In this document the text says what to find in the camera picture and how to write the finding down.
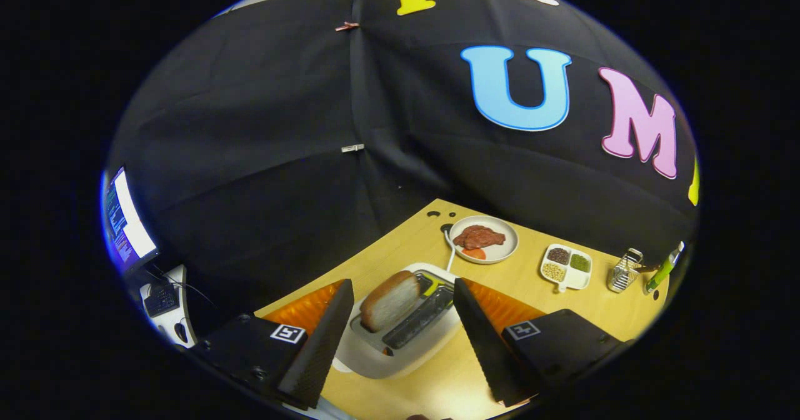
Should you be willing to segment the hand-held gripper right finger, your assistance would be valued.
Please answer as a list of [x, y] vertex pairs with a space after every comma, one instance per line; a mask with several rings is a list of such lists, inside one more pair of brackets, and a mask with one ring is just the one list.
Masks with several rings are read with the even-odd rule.
[[546, 314], [463, 277], [452, 300], [492, 397], [508, 408], [571, 386], [628, 348], [573, 310]]

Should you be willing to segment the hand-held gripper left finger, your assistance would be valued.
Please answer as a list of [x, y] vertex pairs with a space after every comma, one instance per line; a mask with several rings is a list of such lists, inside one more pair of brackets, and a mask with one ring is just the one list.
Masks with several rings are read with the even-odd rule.
[[341, 279], [265, 316], [237, 315], [187, 354], [252, 397], [316, 408], [353, 306], [353, 284]]

